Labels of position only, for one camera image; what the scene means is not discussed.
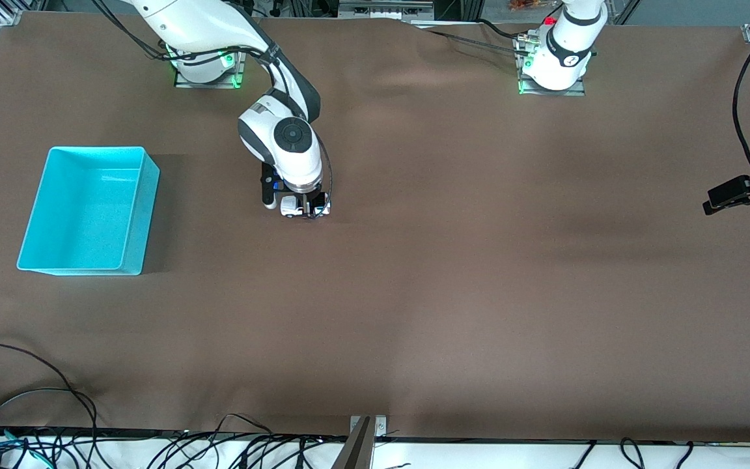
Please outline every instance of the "white robotic arm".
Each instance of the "white robotic arm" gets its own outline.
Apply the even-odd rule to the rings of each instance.
[[[557,23],[539,30],[540,47],[524,74],[545,89],[568,89],[586,74],[592,45],[607,23],[604,0],[563,0]]]
[[[239,137],[282,179],[266,175],[263,166],[263,203],[274,208],[276,193],[290,190],[298,195],[301,214],[315,214],[315,200],[321,197],[322,145],[310,122],[320,115],[320,95],[279,46],[246,12],[221,0],[125,1],[164,41],[170,56],[179,57],[173,65],[191,81],[219,78],[227,70],[220,51],[233,48],[248,50],[268,71],[271,89],[239,117]],[[268,178],[282,182],[286,190],[279,184],[276,190],[265,190]],[[322,206],[319,214],[327,213],[327,205]]]

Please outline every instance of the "brown tabletop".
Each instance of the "brown tabletop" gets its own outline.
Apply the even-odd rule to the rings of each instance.
[[[518,95],[504,53],[398,21],[262,26],[324,101],[317,222],[262,207],[236,130],[268,88],[253,64],[238,91],[174,89],[98,15],[3,30],[0,341],[59,364],[104,427],[246,412],[345,433],[378,413],[404,436],[750,440],[750,207],[701,208],[747,172],[737,29],[607,27],[586,97],[556,98]],[[750,142],[750,72],[741,105]],[[154,157],[144,274],[16,269],[54,145]],[[54,383],[0,351],[0,401]],[[4,423],[87,419],[37,395]]]

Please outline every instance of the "empty container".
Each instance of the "empty container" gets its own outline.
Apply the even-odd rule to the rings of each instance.
[[[52,276],[136,276],[160,170],[141,147],[54,147],[17,267]]]

